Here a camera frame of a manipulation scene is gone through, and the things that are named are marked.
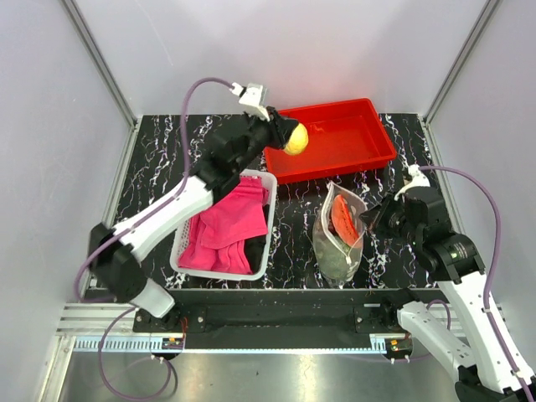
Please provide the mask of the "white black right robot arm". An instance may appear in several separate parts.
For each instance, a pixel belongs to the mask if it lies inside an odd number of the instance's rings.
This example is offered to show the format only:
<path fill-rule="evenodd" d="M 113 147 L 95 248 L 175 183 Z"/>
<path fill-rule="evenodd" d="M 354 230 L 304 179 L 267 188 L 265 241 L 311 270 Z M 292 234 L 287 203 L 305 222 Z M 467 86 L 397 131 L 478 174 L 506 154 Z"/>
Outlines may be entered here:
<path fill-rule="evenodd" d="M 418 340 L 450 375 L 460 401 L 533 401 L 535 372 L 485 292 L 488 271 L 477 247 L 453 230 L 438 190 L 413 187 L 402 195 L 390 193 L 359 218 L 368 231 L 411 246 L 453 308 L 466 339 L 461 341 L 431 316 L 409 290 L 385 300 L 383 327 L 404 329 Z"/>

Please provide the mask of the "yellow fake fruit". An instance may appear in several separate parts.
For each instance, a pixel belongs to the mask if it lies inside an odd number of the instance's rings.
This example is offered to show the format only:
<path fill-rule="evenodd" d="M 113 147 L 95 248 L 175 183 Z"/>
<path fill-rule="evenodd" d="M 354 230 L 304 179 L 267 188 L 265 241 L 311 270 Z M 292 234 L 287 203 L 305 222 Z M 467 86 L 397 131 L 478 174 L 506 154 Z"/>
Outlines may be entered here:
<path fill-rule="evenodd" d="M 299 155 L 307 148 L 308 143 L 309 136 L 307 128 L 303 124 L 299 123 L 293 130 L 283 151 L 285 154 L 290 156 Z"/>

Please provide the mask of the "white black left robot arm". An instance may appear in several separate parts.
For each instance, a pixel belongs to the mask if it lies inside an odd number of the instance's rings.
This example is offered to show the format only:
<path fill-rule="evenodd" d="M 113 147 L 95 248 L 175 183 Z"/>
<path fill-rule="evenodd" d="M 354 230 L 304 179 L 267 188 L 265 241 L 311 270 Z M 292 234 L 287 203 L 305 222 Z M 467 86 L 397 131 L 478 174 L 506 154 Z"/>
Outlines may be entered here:
<path fill-rule="evenodd" d="M 84 268 L 101 281 L 120 303 L 129 303 L 152 315 L 164 332 L 180 323 L 173 296 L 141 268 L 150 251 L 179 225 L 212 207 L 240 182 L 240 174 L 265 148 L 284 149 L 297 134 L 299 122 L 269 107 L 266 117 L 242 116 L 244 126 L 231 133 L 214 133 L 204 155 L 187 169 L 169 193 L 134 217 L 90 232 Z"/>

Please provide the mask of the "clear zip top bag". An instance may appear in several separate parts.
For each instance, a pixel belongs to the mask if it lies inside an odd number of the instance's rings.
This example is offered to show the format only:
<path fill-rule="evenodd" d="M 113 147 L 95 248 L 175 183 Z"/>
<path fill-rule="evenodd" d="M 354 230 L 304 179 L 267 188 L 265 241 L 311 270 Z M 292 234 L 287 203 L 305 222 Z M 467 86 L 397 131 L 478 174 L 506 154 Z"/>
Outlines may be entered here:
<path fill-rule="evenodd" d="M 366 203 L 355 193 L 330 181 L 312 232 L 318 270 L 330 287 L 353 279 L 363 254 Z"/>

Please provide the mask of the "red fake food piece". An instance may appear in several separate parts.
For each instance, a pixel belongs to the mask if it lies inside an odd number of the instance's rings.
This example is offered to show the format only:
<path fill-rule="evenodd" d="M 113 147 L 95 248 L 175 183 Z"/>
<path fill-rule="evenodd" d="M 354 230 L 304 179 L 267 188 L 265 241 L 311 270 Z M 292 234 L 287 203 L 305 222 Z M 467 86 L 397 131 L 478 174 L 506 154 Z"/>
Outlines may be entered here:
<path fill-rule="evenodd" d="M 355 247 L 359 240 L 359 234 L 353 222 L 346 199 L 341 195 L 334 197 L 331 207 L 332 226 L 338 237 L 348 246 Z"/>

